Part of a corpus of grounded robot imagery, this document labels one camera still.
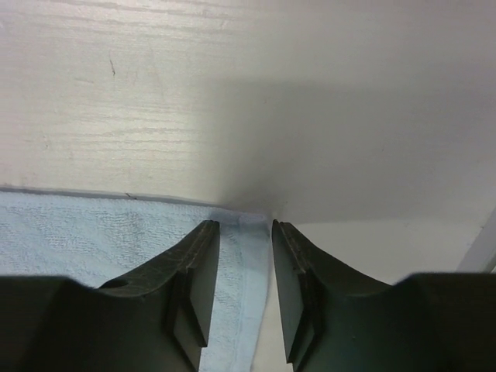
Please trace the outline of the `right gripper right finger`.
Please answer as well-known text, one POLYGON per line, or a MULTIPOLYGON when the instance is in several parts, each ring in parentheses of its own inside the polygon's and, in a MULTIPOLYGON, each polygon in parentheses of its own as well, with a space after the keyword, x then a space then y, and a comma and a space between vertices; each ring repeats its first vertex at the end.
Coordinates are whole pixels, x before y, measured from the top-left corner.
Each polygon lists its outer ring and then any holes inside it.
POLYGON ((272 225, 284 350, 295 371, 493 371, 495 276, 385 284, 272 225))

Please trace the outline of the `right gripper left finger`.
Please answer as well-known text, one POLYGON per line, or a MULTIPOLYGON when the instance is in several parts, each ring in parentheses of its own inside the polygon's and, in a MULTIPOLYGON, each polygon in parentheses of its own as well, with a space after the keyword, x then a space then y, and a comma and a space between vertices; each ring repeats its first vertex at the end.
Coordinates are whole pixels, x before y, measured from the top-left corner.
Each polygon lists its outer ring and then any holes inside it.
POLYGON ((3 371, 196 371, 208 344, 220 226, 91 288, 61 276, 1 279, 3 371))

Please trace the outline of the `light blue towel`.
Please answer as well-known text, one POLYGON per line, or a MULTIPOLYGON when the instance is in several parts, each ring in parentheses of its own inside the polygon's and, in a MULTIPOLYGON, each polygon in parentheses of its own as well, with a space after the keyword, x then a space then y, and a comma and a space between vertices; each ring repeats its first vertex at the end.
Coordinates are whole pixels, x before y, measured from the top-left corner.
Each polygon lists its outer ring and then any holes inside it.
POLYGON ((200 222, 220 225, 219 269, 203 371, 252 367, 267 301, 267 218, 131 198, 4 192, 1 272, 65 275, 93 287, 179 242, 200 222))

